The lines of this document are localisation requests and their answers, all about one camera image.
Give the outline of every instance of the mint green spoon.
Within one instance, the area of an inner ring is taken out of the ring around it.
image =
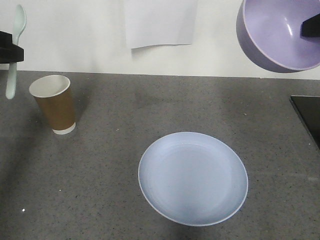
[[[12,43],[18,45],[19,37],[25,30],[27,17],[24,8],[17,5],[15,9],[15,17],[13,23]],[[9,65],[8,79],[6,82],[5,96],[7,99],[13,99],[16,94],[17,86],[17,63],[11,62]]]

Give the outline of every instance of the white wall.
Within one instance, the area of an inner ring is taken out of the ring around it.
[[[320,68],[273,73],[254,65],[236,36],[241,0],[199,0],[192,45],[126,46],[123,0],[2,0],[0,30],[12,32],[22,4],[27,26],[18,70],[319,79]],[[0,69],[7,69],[7,64]]]

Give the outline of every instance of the brown paper cup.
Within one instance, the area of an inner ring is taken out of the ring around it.
[[[62,75],[49,75],[35,80],[29,87],[54,133],[70,133],[76,127],[75,108],[70,80]]]

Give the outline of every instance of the paper sheet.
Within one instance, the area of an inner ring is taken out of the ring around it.
[[[127,46],[192,44],[197,5],[198,0],[124,0]]]

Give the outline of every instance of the white cup bottom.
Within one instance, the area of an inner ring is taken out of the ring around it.
[[[76,127],[76,123],[74,123],[71,127],[68,127],[67,129],[64,129],[64,130],[54,130],[54,129],[52,129],[52,131],[55,134],[64,135],[64,134],[68,134],[68,133],[72,132],[72,130],[75,129],[75,127]]]

